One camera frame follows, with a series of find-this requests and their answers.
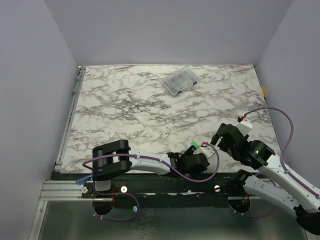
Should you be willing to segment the green key tag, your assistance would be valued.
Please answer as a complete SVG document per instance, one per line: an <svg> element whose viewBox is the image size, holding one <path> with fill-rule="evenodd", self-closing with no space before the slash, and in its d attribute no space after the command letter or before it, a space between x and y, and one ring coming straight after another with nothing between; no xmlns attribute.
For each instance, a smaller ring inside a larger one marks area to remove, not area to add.
<svg viewBox="0 0 320 240"><path fill-rule="evenodd" d="M196 149L199 148L199 145L198 145L195 141L192 141L192 142L191 142L191 145L194 146Z"/></svg>

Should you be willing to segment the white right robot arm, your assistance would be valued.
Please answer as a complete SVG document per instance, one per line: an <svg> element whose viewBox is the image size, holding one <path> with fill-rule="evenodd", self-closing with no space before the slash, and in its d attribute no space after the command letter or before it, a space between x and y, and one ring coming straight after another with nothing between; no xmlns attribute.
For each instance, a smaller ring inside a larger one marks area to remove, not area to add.
<svg viewBox="0 0 320 240"><path fill-rule="evenodd" d="M227 189L236 196L247 193L260 197L289 213L304 230L319 235L320 198L312 194L319 194L319 188L301 176L293 176L294 171L281 165L280 157L268 145L260 140L249 141L252 128L251 122L236 126L222 123L210 143L279 186L264 183L252 173L241 169L232 176Z"/></svg>

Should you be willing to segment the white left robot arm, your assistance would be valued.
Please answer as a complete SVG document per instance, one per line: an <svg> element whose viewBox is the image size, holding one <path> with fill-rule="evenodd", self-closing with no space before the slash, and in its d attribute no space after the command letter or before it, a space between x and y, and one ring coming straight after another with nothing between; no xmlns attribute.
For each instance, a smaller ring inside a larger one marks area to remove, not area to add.
<svg viewBox="0 0 320 240"><path fill-rule="evenodd" d="M142 171L159 176L178 177L174 168L183 175L196 177L206 171L209 159L215 153L209 146L190 146L184 153L168 152L163 155L144 153L130 148L129 141L117 140L92 149L92 157L111 156L92 162L93 191L97 196L106 197L111 190L111 180L129 171Z"/></svg>

